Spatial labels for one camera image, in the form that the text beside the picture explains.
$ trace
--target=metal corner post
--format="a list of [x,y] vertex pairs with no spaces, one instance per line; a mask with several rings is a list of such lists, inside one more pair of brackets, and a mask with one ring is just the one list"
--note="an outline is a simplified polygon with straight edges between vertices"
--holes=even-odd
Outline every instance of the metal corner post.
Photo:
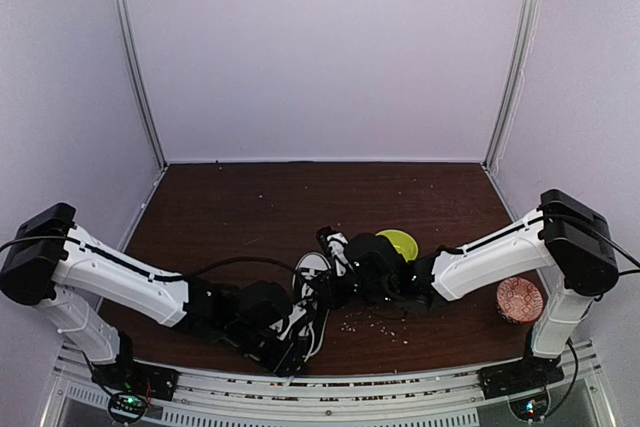
[[118,12],[118,20],[120,21],[120,31],[122,34],[122,42],[124,44],[125,56],[127,59],[127,67],[129,69],[129,75],[131,77],[131,85],[135,94],[136,103],[140,110],[142,117],[142,123],[153,149],[153,154],[160,170],[167,166],[167,161],[160,144],[158,131],[156,129],[155,122],[153,121],[153,115],[149,107],[149,99],[147,92],[142,81],[142,72],[140,70],[140,61],[138,60],[138,54],[136,52],[135,43],[133,41],[133,31],[131,28],[131,19],[129,17],[129,9],[127,7],[127,0],[114,0],[116,3],[116,10]]
[[509,74],[507,76],[507,83],[504,88],[504,93],[502,94],[500,110],[489,144],[489,150],[487,151],[483,164],[489,172],[491,172],[495,166],[506,127],[516,101],[518,79],[523,68],[527,49],[529,48],[538,1],[539,0],[522,0],[520,22],[513,49],[513,56],[511,58],[511,66],[509,67]]

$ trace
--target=wood grain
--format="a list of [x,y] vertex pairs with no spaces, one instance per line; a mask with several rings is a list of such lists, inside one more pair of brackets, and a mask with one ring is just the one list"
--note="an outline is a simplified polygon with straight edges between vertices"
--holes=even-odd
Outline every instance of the wood grain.
[[[169,168],[128,253],[189,272],[236,255],[295,265],[317,251],[315,232],[331,225],[347,236],[398,228],[427,253],[457,246],[509,223],[484,172],[473,164],[212,164]],[[526,276],[541,288],[535,273]],[[290,284],[287,272],[234,265],[213,282],[258,279]],[[441,310],[400,320],[400,312],[352,304],[333,312],[313,375],[407,372],[521,355],[528,326],[503,321],[488,286]],[[142,359],[189,367],[261,372],[223,345],[208,345],[105,302],[101,314],[127,332]]]

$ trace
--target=yellow bowl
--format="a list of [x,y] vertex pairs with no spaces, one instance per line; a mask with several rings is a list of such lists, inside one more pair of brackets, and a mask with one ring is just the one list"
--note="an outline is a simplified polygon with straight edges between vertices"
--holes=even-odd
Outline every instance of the yellow bowl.
[[376,235],[381,235],[389,239],[398,253],[402,255],[404,260],[407,262],[418,258],[418,243],[406,232],[403,232],[402,230],[387,229],[378,232]]

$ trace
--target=white wall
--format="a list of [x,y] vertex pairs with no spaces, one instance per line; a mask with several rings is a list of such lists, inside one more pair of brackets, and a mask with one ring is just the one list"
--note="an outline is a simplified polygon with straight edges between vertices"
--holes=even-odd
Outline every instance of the white wall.
[[[0,0],[0,241],[57,201],[117,244],[156,176],[113,0]],[[60,337],[0,295],[2,425],[35,425]]]
[[[613,238],[640,256],[640,0],[542,0],[499,185],[518,215],[558,187],[600,211]],[[630,268],[620,261],[620,267]],[[589,314],[624,417],[640,425],[640,275]]]
[[521,0],[129,7],[171,161],[479,161]]

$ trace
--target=white panel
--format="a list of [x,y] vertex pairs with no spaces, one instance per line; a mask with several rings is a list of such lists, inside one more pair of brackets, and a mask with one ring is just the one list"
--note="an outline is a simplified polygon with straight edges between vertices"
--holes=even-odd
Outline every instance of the white panel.
[[483,158],[521,0],[129,0],[171,161]]
[[[0,239],[66,201],[118,244],[156,168],[113,0],[0,0],[0,10]],[[0,310],[2,423],[35,425],[61,337],[1,294]]]
[[[600,211],[640,256],[640,0],[542,0],[498,181],[516,214],[557,187]],[[623,262],[620,267],[630,268]],[[640,275],[623,277],[581,326],[623,414],[640,425]]]

